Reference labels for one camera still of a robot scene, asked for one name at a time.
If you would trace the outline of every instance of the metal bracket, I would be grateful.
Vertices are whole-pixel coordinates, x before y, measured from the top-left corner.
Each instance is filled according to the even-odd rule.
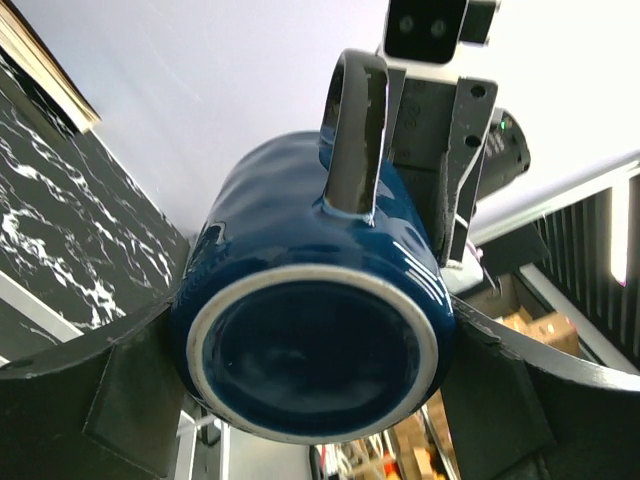
[[[418,209],[439,264],[461,262],[498,86],[471,78],[455,85],[419,80],[393,70],[390,78],[396,78],[390,106],[399,106],[395,116],[390,108],[388,157]]]

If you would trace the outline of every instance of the black railing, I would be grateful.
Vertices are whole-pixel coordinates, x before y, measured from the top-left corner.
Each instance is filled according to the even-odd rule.
[[[626,285],[611,273],[612,189],[535,222],[550,255],[538,268],[640,368],[640,176],[630,181]]]

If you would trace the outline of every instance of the white rim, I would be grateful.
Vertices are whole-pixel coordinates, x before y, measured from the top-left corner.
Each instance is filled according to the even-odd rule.
[[[289,435],[266,429],[238,415],[214,393],[206,379],[203,365],[203,344],[207,332],[220,315],[233,303],[246,295],[265,287],[296,281],[330,281],[358,287],[385,300],[394,307],[412,327],[418,340],[420,351],[419,370],[416,381],[400,404],[389,414],[368,426],[346,434],[335,436],[309,437]],[[187,360],[193,382],[205,402],[229,420],[231,425],[252,432],[264,438],[287,443],[337,443],[344,437],[362,438],[378,433],[395,424],[411,413],[428,390],[438,365],[438,344],[436,335],[426,315],[404,292],[378,277],[344,267],[318,264],[300,264],[278,267],[254,273],[238,280],[214,295],[198,314],[189,330],[187,340]]]

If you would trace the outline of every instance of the camera lens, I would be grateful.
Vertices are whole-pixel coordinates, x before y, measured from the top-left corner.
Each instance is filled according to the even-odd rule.
[[[434,38],[442,38],[447,31],[447,24],[444,20],[439,19],[431,24],[431,35]]]
[[[405,15],[400,19],[400,31],[404,34],[411,33],[413,25],[414,22],[411,15]]]

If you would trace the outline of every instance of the shelf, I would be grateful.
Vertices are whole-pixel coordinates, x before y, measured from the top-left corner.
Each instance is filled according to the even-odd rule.
[[[390,428],[389,430],[385,430],[385,432],[389,437],[389,443],[391,444],[393,451],[399,453],[400,446],[398,445],[398,437],[396,436],[396,433],[393,431],[393,428]],[[402,462],[399,461],[398,458],[396,458],[396,465],[398,465],[398,470],[400,471],[400,477],[402,477],[402,480],[406,480],[407,472],[405,471],[404,466],[402,465]]]
[[[449,480],[460,480],[458,478],[458,475],[456,474],[455,468],[453,467],[453,462],[451,461],[451,459],[449,458],[449,455],[447,455],[444,448],[442,447],[442,442],[440,442],[440,437],[438,437],[438,433],[435,431],[435,428],[433,427],[433,423],[429,418],[429,411],[427,410],[426,405],[422,406],[422,408],[420,409],[420,413],[422,415],[422,420],[424,422],[425,428],[427,429],[427,432],[431,436],[431,439],[433,440],[433,443],[436,446],[438,455],[440,455],[440,459],[442,460],[442,464],[444,465],[444,469],[445,469],[445,473],[447,474],[447,477],[449,478]]]

